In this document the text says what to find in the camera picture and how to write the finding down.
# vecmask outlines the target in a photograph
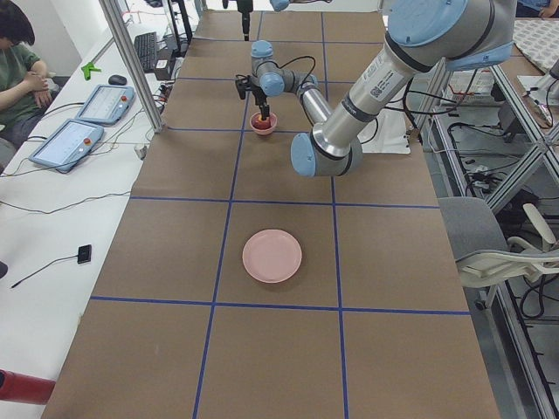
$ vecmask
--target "chair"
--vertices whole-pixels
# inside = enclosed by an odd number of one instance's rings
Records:
[[[508,279],[524,277],[533,283],[542,275],[559,273],[559,250],[552,250],[556,237],[531,203],[523,209],[542,237],[541,247],[521,237],[505,240],[493,212],[482,199],[456,196],[440,198],[438,203],[462,286],[489,287],[487,298],[476,301],[479,309],[491,307],[497,285]],[[511,251],[515,245],[521,248],[519,253]]]

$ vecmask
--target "black hair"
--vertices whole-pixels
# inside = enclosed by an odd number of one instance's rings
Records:
[[[8,38],[14,44],[35,43],[29,19],[11,0],[0,0],[0,38]]]

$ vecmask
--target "pink plate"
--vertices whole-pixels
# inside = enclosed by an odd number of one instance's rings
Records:
[[[243,264],[255,279],[268,284],[285,281],[299,269],[299,242],[283,230],[262,230],[248,239]]]

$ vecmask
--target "person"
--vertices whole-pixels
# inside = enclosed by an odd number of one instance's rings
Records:
[[[559,18],[559,0],[518,0],[516,17]]]
[[[29,19],[11,0],[0,0],[0,137],[16,149],[52,103],[48,67],[22,42],[35,43]]]

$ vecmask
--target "person's hand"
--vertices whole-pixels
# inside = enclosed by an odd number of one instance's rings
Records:
[[[555,15],[556,11],[557,11],[556,7],[551,7],[551,6],[543,7],[540,10],[540,15],[539,16],[540,17],[552,17],[553,15]]]
[[[39,92],[33,92],[35,97],[35,103],[38,107],[49,107],[52,103],[51,92],[48,90],[41,90]]]
[[[31,92],[37,92],[41,90],[47,90],[48,85],[46,84],[46,80],[36,72],[27,72],[25,74],[22,83],[25,83]]]

